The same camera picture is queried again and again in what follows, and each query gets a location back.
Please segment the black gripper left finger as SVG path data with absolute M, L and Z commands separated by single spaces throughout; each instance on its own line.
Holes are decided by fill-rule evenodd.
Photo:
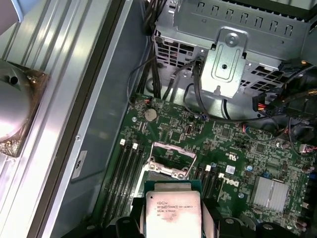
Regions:
M 115 218 L 102 225 L 83 223 L 65 234 L 64 238 L 144 238 L 142 233 L 144 221 L 144 199 L 134 198 L 132 210 L 127 217 Z

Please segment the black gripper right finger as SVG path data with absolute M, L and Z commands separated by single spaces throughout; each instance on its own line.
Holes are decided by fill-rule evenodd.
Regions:
M 236 219 L 224 218 L 211 198 L 202 200 L 202 225 L 207 238 L 296 238 L 297 236 L 274 223 L 260 223 L 252 230 Z

